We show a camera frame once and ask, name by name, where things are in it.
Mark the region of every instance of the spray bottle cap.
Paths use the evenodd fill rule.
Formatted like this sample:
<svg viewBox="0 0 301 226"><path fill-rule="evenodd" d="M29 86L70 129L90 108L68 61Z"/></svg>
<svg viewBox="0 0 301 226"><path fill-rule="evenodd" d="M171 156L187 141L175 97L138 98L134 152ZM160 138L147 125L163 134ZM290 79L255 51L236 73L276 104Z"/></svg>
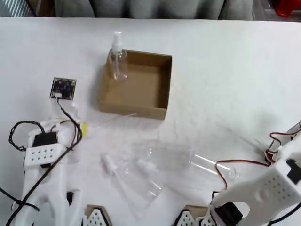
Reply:
<svg viewBox="0 0 301 226"><path fill-rule="evenodd" d="M121 32L114 32L112 50L114 53L122 51Z"/></svg>

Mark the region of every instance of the gray chair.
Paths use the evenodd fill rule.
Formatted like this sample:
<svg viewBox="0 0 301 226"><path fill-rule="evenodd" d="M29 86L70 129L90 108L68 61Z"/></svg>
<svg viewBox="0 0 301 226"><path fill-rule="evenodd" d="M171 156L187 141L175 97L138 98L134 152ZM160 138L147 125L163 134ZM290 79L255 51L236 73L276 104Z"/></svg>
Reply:
<svg viewBox="0 0 301 226"><path fill-rule="evenodd" d="M253 20L253 0L55 0L57 16Z"/></svg>

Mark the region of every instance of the clear plastic spray bottle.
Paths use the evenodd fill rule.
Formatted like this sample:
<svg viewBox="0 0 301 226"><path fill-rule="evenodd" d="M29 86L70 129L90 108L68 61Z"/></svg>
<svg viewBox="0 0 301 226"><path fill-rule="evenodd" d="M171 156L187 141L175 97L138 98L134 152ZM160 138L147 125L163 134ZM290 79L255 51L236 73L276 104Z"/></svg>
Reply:
<svg viewBox="0 0 301 226"><path fill-rule="evenodd" d="M127 78L127 52L122 48L121 32L114 32L109 55L114 79L125 80Z"/></svg>

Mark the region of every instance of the white table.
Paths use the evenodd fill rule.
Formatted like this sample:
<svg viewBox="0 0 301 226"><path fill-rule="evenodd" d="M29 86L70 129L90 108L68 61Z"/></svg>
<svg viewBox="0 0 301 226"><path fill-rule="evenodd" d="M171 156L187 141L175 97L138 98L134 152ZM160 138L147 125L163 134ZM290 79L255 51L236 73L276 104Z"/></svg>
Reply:
<svg viewBox="0 0 301 226"><path fill-rule="evenodd" d="M49 116L53 77L77 79L75 102L90 125L112 118L97 110L97 91L115 30L123 31L126 49L173 55L164 121L119 118L79 145L87 154L74 168L75 181L86 190L85 202L104 205L115 226L171 225L192 201L165 188L136 221L102 169L103 153L126 158L132 142L160 138L189 144L212 160L262 161L258 147L268 145L269 133L300 119L301 24L1 18L0 186L14 196L21 195L24 155L8 143L9 131L17 121ZM20 128L16 142L26 142L31 128ZM209 201L206 193L194 203ZM0 222L8 219L11 203L0 194Z"/></svg>

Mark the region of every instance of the cable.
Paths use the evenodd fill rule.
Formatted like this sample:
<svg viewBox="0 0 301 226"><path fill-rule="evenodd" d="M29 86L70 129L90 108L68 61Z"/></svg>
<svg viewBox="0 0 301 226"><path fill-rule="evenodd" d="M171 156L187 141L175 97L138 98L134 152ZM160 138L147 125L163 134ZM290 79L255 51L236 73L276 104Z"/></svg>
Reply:
<svg viewBox="0 0 301 226"><path fill-rule="evenodd" d="M16 204L18 204L18 205L20 205L20 203L22 202L21 200L16 199L16 198L13 197L11 194L9 194L9 193L7 193L6 191L4 191L1 187L0 187L0 192L2 192L3 194L5 194L8 198L14 200L14 201L16 202ZM37 211L40 211L40 209L39 209L38 207L36 207L35 205L32 205L32 204L30 204L30 203L25 202L24 205L33 207L33 208L35 208Z"/></svg>
<svg viewBox="0 0 301 226"><path fill-rule="evenodd" d="M63 123L65 123L65 122L69 122L69 121L72 122L71 120L64 120L64 121L61 121L60 124L63 124ZM52 130L53 130L55 127L56 127L56 124L53 125L53 126L51 127L50 132L52 132ZM74 135L73 135L73 139L72 139L71 145L74 143L75 137L76 137L76 126L74 125Z"/></svg>
<svg viewBox="0 0 301 226"><path fill-rule="evenodd" d="M221 160L221 161L217 161L215 163L215 170L217 172L217 174L220 176L220 178L222 179L222 181L224 182L225 184L225 188L224 190L227 190L228 188L228 183L226 181L226 179L223 177L223 175L221 174L221 172L219 171L219 169L217 168L218 164L219 163L229 163L229 162L232 162L232 163L242 163L242 162L246 162L246 163L251 163L251 164L256 164L256 165L261 165L261 166L266 166L266 167L269 167L268 164L265 164L265 163L262 163L262 162L259 162L259 161L252 161L252 160L244 160L244 159L236 159L236 160ZM212 192L212 199L214 198L214 194L215 193L219 193L218 191L213 191Z"/></svg>
<svg viewBox="0 0 301 226"><path fill-rule="evenodd" d="M74 123L74 125L77 127L78 129L78 139L77 141L71 145L70 147L68 147L66 149L66 151L61 154L60 157L58 157L58 159L46 170L46 172L41 176L41 178L34 184L34 186L29 190L29 192L26 194L26 196L23 198L23 200L21 201L21 204L18 206L18 208L13 212L13 214L10 216L10 218L8 219L7 223L5 224L6 226L9 226L11 224L11 222L14 220L15 216L18 214L18 212L20 212L20 210L22 209L22 207L24 206L24 203L28 200L28 198L31 196L31 194L34 192L34 190L37 188L37 186L43 181L43 179L51 172L51 170L59 163L59 161L71 150L73 149L82 139L83 137L83 133L80 129L80 125L65 111L65 109L60 105L59 103L59 99L56 99L58 105L60 106L62 112Z"/></svg>
<svg viewBox="0 0 301 226"><path fill-rule="evenodd" d="M17 149L17 150L19 150L19 151L21 151L21 152L25 152L25 151L26 151L26 148L25 148L24 146L20 146L20 147L19 147L19 146L17 146L17 145L14 143L14 141L13 141L13 134L14 134L16 128L18 127L18 125L23 124L23 123L28 123L28 124L37 125L37 126L41 129L41 132L42 132L42 133L45 133L44 128L41 126L41 124L39 124L39 123L36 122L36 121L19 121L19 122L17 122L17 123L13 126L13 128L11 129L11 131L10 131L10 134L9 134L9 137L8 137L8 142L9 142L12 146L14 146L15 149Z"/></svg>
<svg viewBox="0 0 301 226"><path fill-rule="evenodd" d="M293 208L290 212L288 212L287 214L285 214L284 216L278 218L277 220L270 221L267 226L271 226L271 225L273 225L275 223L283 221L284 219L288 218L290 215L292 215L293 213L295 213L300 207L301 207L301 202L295 208Z"/></svg>
<svg viewBox="0 0 301 226"><path fill-rule="evenodd" d="M298 134L301 131L301 128L299 128L296 132L294 133L279 133L279 132L272 132L269 134L269 136L273 139L273 141L271 142L271 144L269 145L269 148L264 152L264 155L266 157L266 159L268 160L268 162L270 163L275 163L275 161L273 160L273 155L278 153L278 151L271 151L271 147L274 144L274 141L277 141L279 143L279 145L282 145L282 142L280 139L276 138L274 135L282 135L282 136L290 136L292 137L293 135Z"/></svg>

